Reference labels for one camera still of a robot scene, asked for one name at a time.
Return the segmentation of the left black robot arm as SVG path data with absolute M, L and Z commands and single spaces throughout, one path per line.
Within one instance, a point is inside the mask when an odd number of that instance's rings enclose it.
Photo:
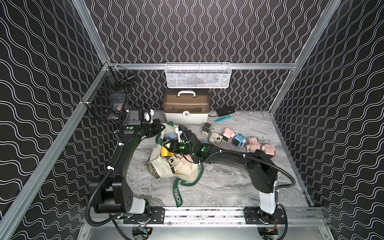
M 103 226 L 117 219 L 133 218 L 138 223 L 151 220 L 151 207 L 146 199 L 136 198 L 127 183 L 132 157 L 144 139 L 160 134 L 165 125 L 159 119 L 149 124 L 122 126 L 115 131 L 118 144 L 108 166 L 100 177 L 89 183 L 90 196 L 85 219 L 92 227 Z

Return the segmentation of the brown lid white toolbox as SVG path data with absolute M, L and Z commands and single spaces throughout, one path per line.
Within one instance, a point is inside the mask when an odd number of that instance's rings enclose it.
M 211 110 L 207 89 L 167 89 L 163 112 L 168 122 L 174 124 L 204 124 Z

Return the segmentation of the pink square pencil sharpener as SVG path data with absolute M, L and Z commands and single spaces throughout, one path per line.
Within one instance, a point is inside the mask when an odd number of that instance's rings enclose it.
M 276 148 L 274 145 L 268 145 L 264 144 L 263 145 L 263 151 L 266 155 L 271 156 L 272 158 L 276 155 Z

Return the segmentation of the yellow pencil sharpener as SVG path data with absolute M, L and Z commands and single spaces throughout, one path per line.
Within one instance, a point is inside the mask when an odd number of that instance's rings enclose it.
M 166 158 L 166 157 L 173 157 L 174 153 L 171 153 L 166 149 L 165 147 L 161 147 L 161 157 Z

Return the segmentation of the green pencil sharpener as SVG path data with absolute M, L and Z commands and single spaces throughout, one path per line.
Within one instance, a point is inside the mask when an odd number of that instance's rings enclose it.
M 202 127 L 202 136 L 208 137 L 212 132 L 214 128 L 213 125 L 210 123 L 205 123 Z

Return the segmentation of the teal utility knife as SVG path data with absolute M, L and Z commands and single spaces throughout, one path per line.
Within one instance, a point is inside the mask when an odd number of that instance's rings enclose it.
M 225 120 L 228 120 L 228 119 L 231 119 L 231 118 L 232 118 L 232 116 L 230 116 L 230 115 L 221 116 L 221 117 L 217 118 L 216 120 L 214 120 L 214 122 L 215 123 L 220 123 L 222 121 L 225 121 Z

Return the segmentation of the blue square pencil sharpener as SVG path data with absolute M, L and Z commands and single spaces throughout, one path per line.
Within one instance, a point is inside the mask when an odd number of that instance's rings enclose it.
M 240 133 L 236 133 L 231 140 L 231 143 L 238 148 L 243 148 L 246 142 L 247 138 Z

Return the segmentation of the black battery pack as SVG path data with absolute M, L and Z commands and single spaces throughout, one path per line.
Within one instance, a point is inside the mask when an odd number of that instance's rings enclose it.
M 222 107 L 216 109 L 216 113 L 218 117 L 222 117 L 235 113 L 235 109 L 233 107 Z

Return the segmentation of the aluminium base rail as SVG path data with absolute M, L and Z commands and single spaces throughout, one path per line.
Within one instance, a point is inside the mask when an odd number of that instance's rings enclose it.
M 152 207 L 151 220 L 145 224 L 132 218 L 124 224 L 146 227 L 325 227 L 320 208 L 278 208 L 271 220 L 263 220 L 258 207 Z

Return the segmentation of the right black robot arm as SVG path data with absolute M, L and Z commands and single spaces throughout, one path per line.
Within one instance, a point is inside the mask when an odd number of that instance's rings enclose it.
M 261 150 L 242 153 L 202 143 L 183 125 L 177 127 L 177 136 L 176 140 L 169 140 L 163 144 L 170 153 L 189 155 L 193 164 L 221 164 L 246 170 L 252 185 L 259 191 L 260 209 L 265 214 L 275 213 L 279 189 L 292 188 L 296 185 L 295 179 L 287 171 L 276 166 L 271 157 Z

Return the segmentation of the light blue pencil sharpener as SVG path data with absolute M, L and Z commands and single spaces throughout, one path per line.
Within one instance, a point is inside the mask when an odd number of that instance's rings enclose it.
M 164 135 L 164 139 L 166 141 L 168 140 L 178 140 L 178 134 L 177 133 L 173 133 L 173 132 L 169 132 L 169 133 L 165 133 Z

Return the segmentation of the cream white pencil sharpener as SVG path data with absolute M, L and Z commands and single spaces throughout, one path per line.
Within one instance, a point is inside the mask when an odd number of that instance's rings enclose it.
M 208 139 L 208 142 L 215 146 L 221 145 L 222 141 L 223 141 L 223 136 L 216 132 L 211 133 Z

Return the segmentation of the cream tote bag green handles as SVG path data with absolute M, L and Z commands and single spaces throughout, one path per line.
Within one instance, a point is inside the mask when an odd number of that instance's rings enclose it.
M 176 133 L 176 128 L 178 127 L 173 122 L 168 122 L 165 126 L 165 130 L 156 136 L 156 146 L 145 166 L 155 179 L 176 177 L 173 183 L 173 196 L 176 206 L 181 207 L 183 198 L 179 186 L 193 187 L 200 181 L 205 169 L 202 164 L 198 165 L 188 162 L 180 155 L 166 158 L 161 157 L 161 147 L 163 147 L 163 143 L 167 142 L 164 139 L 165 133 Z

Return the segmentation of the pink round pencil sharpener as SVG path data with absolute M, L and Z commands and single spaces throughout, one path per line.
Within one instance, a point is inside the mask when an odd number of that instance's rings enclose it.
M 254 153 L 256 150 L 263 150 L 263 146 L 258 141 L 257 137 L 249 137 L 246 144 L 247 152 Z

